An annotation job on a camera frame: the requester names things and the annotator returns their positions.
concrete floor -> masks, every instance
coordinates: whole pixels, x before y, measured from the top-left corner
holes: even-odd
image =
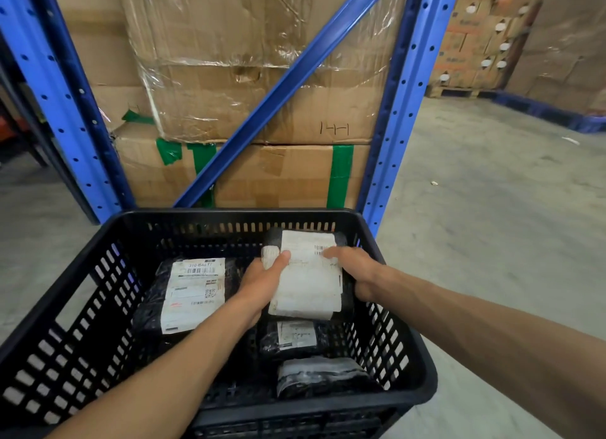
[[[575,134],[486,101],[425,99],[379,246],[391,266],[410,274],[606,338],[605,159],[606,136]],[[0,196],[1,342],[96,228],[28,156],[0,169]],[[75,298],[76,309],[86,296]],[[556,437],[428,347],[437,394],[386,439]]]

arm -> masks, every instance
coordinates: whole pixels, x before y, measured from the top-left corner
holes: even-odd
[[[326,257],[356,280],[360,300],[395,313],[565,438],[606,436],[606,342],[529,313],[445,290],[369,258]]]
[[[238,293],[181,343],[62,423],[49,439],[177,439],[231,350],[277,289],[290,252],[248,267]]]

black basket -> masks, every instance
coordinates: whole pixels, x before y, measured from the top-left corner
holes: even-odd
[[[254,257],[271,226],[340,231],[383,262],[362,217],[348,210],[158,209],[108,221],[0,348],[0,430],[69,418],[141,366],[130,333],[133,311],[161,261],[177,255]],[[71,325],[57,321],[79,288],[94,281]],[[417,332],[380,306],[356,301],[335,338],[385,391],[279,401],[263,382],[216,382],[192,422],[213,438],[367,438],[428,401],[437,374]]]

green tape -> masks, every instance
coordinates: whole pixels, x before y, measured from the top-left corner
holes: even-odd
[[[345,207],[347,185],[352,173],[353,145],[333,146],[333,164],[330,168],[329,196],[326,198],[327,208]]]
[[[153,121],[153,117],[146,117],[141,114],[137,114],[130,109],[126,111],[126,114],[122,116],[122,120],[124,121],[132,121],[133,123],[146,123],[147,125],[155,125],[156,123]]]
[[[193,166],[196,170],[196,174],[199,174],[201,170],[208,164],[217,153],[216,144],[187,144],[187,148],[193,153]],[[215,207],[215,193],[214,185],[208,189],[202,197],[194,204],[196,208],[214,208]]]
[[[183,150],[181,150],[181,144],[178,142],[169,142],[158,138],[156,139],[156,147],[164,165],[172,165],[183,158]]]

stack of boxes on pallet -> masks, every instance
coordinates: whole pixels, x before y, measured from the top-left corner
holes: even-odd
[[[345,0],[59,0],[135,199],[171,206]],[[201,205],[356,201],[405,0],[380,0]]]
[[[542,0],[457,0],[430,87],[504,85]]]
[[[506,92],[606,115],[606,0],[545,0]]]

